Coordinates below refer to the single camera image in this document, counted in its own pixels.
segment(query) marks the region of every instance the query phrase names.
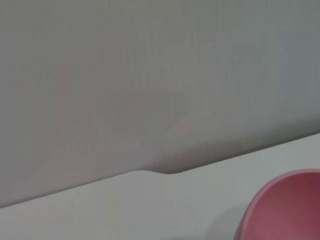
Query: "pink bowl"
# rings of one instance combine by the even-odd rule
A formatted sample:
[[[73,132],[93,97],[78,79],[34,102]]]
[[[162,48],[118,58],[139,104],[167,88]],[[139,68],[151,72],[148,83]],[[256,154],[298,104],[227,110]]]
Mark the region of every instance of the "pink bowl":
[[[320,169],[287,172],[264,185],[234,240],[320,240]]]

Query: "bowl rim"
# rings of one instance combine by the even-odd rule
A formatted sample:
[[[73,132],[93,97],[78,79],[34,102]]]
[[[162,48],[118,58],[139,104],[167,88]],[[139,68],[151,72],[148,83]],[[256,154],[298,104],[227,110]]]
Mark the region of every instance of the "bowl rim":
[[[310,174],[310,173],[318,173],[320,174],[320,168],[306,168],[306,169],[299,169],[299,170],[293,170],[293,171],[289,171],[286,173],[283,173],[275,178],[273,178],[272,180],[270,180],[269,182],[267,182],[253,197],[253,199],[251,200],[251,202],[249,203],[242,221],[240,223],[241,227],[239,229],[239,238],[238,240],[245,240],[245,234],[246,234],[246,230],[248,228],[248,223],[249,223],[249,219],[252,215],[252,212],[255,208],[255,206],[257,205],[257,202],[259,201],[259,199],[266,193],[267,190],[269,190],[272,186],[274,186],[276,183],[282,181],[283,179],[295,176],[295,175],[300,175],[300,174]]]

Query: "gray wall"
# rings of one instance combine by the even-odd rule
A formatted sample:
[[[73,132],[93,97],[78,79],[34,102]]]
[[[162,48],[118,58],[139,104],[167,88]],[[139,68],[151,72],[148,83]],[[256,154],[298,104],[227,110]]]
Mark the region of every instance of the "gray wall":
[[[0,1],[0,206],[319,130],[319,26],[319,0]]]

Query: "white table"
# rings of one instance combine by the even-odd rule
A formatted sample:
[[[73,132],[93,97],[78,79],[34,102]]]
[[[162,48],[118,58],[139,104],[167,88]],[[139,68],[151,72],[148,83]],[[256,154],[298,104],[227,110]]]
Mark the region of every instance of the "white table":
[[[232,240],[272,178],[320,168],[320,134],[178,174],[133,171],[0,210],[2,240]]]

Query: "white surface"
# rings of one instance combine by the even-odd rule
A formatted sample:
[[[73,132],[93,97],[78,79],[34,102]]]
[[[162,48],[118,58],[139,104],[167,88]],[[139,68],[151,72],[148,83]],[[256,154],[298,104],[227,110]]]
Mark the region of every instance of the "white surface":
[[[134,171],[0,210],[3,240],[232,240],[272,178],[320,168],[320,134],[179,174]]]
[[[0,206],[318,131],[319,9],[0,0]]]

